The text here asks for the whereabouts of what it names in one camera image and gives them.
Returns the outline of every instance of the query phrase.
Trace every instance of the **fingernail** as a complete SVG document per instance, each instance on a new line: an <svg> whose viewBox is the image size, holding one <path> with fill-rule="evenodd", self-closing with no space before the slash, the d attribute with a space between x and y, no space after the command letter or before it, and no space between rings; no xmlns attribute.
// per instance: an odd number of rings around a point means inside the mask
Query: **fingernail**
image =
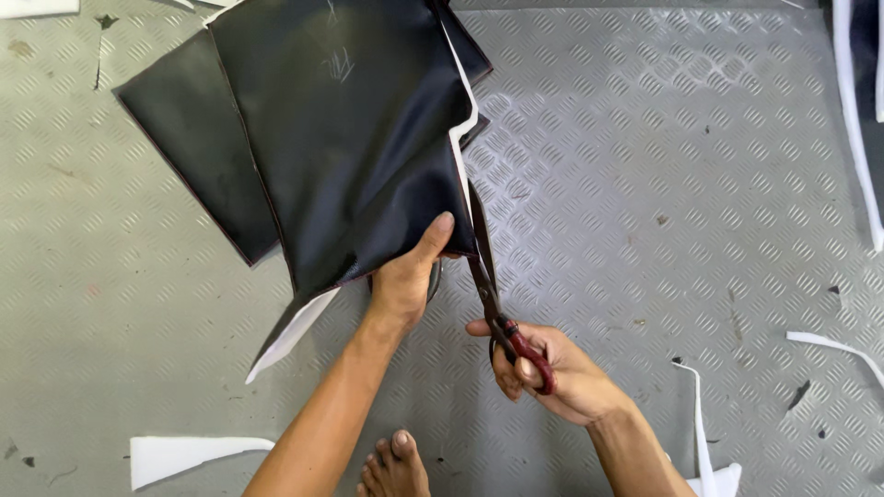
<svg viewBox="0 0 884 497"><path fill-rule="evenodd" d="M436 217L436 220L433 221L433 224L442 231L448 231L454 226L454 216L451 212L447 210Z"/></svg>
<svg viewBox="0 0 884 497"><path fill-rule="evenodd" d="M519 369L522 370L522 375L525 378L530 378L531 376L531 367L528 365L528 361L522 360L519 362Z"/></svg>

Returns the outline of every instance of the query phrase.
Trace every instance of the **toe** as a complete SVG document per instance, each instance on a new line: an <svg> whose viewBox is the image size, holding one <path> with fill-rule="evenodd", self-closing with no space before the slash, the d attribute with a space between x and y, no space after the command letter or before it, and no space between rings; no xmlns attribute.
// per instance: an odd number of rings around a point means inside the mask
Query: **toe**
<svg viewBox="0 0 884 497"><path fill-rule="evenodd" d="M362 466L362 482L365 484L365 488L371 492L371 495L384 497L384 489L381 488L380 482L371 474L371 469L368 466Z"/></svg>
<svg viewBox="0 0 884 497"><path fill-rule="evenodd" d="M369 467L369 471L371 471L371 475L373 477L375 477L375 480L380 482L381 481L380 459L378 459L377 456L374 454L369 454L369 456L365 458L365 465Z"/></svg>
<svg viewBox="0 0 884 497"><path fill-rule="evenodd" d="M411 433L406 432L405 430L399 430L393 434L392 451L396 454L396 457L399 457L405 463L420 461L420 456L417 454L417 444L415 443L415 439L411 436Z"/></svg>
<svg viewBox="0 0 884 497"><path fill-rule="evenodd" d="M390 451L390 442L387 439L381 439L377 441L375 444L375 448L377 452L381 454L381 458L384 459L384 465L387 467L392 467L392 464L395 461L392 458L392 452Z"/></svg>

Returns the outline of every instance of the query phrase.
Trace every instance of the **black vinyl sheet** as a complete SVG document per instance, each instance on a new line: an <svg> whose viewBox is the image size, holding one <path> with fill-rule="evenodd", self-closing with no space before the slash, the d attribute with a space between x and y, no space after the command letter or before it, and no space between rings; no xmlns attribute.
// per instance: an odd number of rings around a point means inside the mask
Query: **black vinyl sheet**
<svg viewBox="0 0 884 497"><path fill-rule="evenodd" d="M491 71L490 62L447 3L431 1L464 72L471 82L481 80ZM268 0L250 3L276 4ZM316 15L322 15L328 5L322 0L301 4L314 8ZM422 0L401 0L399 4L430 10ZM238 11L229 11L225 17L239 16ZM324 15L326 25L339 22L331 11ZM277 228L255 174L248 134L212 34L208 30L197 33L118 88L116 94L247 264L256 263L277 242ZM484 119L463 137L461 146L466 147L486 126Z"/></svg>
<svg viewBox="0 0 884 497"><path fill-rule="evenodd" d="M448 135L469 96L432 5L339 0L332 18L246 0L210 32L296 291L261 354L297 309L413 248L442 211L446 250L476 254Z"/></svg>
<svg viewBox="0 0 884 497"><path fill-rule="evenodd" d="M853 56L857 113L878 212L884 212L884 124L875 118L878 29L878 1L856 0L850 19L850 52Z"/></svg>

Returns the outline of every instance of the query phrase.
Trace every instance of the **foot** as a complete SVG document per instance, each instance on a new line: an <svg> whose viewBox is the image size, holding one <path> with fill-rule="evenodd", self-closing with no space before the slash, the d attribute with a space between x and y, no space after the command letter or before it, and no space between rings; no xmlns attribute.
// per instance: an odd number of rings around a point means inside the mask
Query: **foot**
<svg viewBox="0 0 884 497"><path fill-rule="evenodd" d="M375 444L377 454L369 454L362 466L362 483L357 497L430 497L430 482L423 468L417 444L411 433L399 430Z"/></svg>

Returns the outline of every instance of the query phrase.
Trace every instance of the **scissors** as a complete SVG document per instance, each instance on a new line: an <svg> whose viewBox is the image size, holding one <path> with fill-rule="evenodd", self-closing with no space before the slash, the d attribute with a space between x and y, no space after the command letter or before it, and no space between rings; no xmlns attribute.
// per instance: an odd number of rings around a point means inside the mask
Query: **scissors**
<svg viewBox="0 0 884 497"><path fill-rule="evenodd" d="M500 344L510 364L515 365L517 357L524 357L540 371L540 377L544 384L536 391L541 395L549 395L555 392L556 381L553 368L546 358L538 353L519 333L519 325L503 312L497 289L497 275L494 272L494 259L492 254L491 236L488 234L488 223L485 220L485 209L482 200L473 186L468 181L469 203L473 214L473 230L476 233L476 245L479 257L469 258L469 270L473 273L473 281L476 282L476 290L485 311L485 322L492 330L492 339L488 343L488 354L494 362L494 346Z"/></svg>

